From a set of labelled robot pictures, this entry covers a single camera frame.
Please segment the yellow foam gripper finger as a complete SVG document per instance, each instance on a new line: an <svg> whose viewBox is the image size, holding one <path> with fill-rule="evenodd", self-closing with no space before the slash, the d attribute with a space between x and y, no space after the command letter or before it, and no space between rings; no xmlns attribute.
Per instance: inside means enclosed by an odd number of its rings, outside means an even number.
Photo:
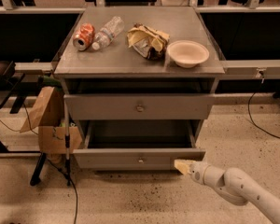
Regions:
<svg viewBox="0 0 280 224"><path fill-rule="evenodd" d="M182 175L188 175L190 173L190 166L193 163L193 160L175 160L174 166Z"/></svg>

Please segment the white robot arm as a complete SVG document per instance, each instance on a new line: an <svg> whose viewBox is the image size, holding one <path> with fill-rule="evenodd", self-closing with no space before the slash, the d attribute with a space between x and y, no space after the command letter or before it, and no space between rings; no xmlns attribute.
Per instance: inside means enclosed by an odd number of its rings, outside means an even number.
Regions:
<svg viewBox="0 0 280 224"><path fill-rule="evenodd" d="M175 160L175 168L192 180L213 189L234 205L254 204L272 224L280 224L280 199L238 168L220 169L205 161Z"/></svg>

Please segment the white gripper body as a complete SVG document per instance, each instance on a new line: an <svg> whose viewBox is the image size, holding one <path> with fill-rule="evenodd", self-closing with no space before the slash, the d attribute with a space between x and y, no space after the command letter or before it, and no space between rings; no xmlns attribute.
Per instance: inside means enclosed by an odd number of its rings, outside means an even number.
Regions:
<svg viewBox="0 0 280 224"><path fill-rule="evenodd" d="M210 166L205 161L195 161L189 166L189 175L192 180L201 185L204 184L204 174L206 169Z"/></svg>

